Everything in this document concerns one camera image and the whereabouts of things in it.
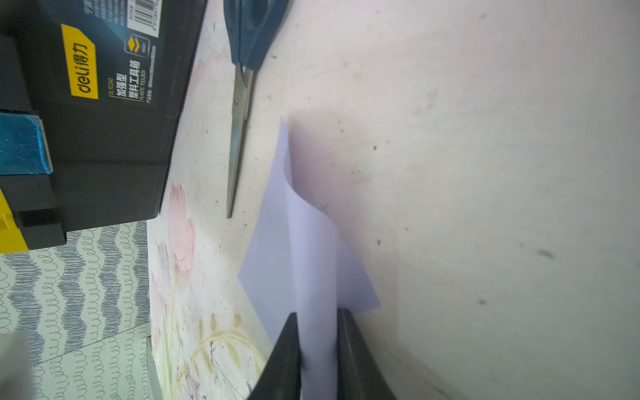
toolbox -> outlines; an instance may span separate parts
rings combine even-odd
[[[5,35],[29,104],[22,95],[2,111],[39,117],[51,161],[50,174],[0,175],[28,249],[157,216],[204,10],[205,0],[41,0],[17,16]]]

scissor blade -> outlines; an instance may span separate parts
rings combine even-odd
[[[236,65],[236,81],[234,83],[234,99],[231,109],[231,146],[229,150],[229,176],[227,181],[227,218],[231,218],[236,197],[238,170],[244,136],[244,122],[248,115],[253,71]]]

yellow label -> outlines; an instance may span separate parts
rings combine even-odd
[[[140,42],[138,38],[134,38],[133,36],[129,38],[127,45],[129,45],[129,51],[131,52],[138,52],[138,50],[140,50]]]
[[[0,190],[0,253],[26,252],[22,232],[13,220],[13,213]]]
[[[80,29],[61,24],[71,96],[98,99],[95,46]]]

paper sheet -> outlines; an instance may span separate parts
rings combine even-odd
[[[303,396],[335,399],[337,309],[356,314],[380,301],[333,222],[295,191],[284,121],[239,279],[272,343],[298,313]]]

patterned wallpaper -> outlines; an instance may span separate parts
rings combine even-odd
[[[37,399],[146,399],[147,224],[0,255],[0,334],[21,332]]]

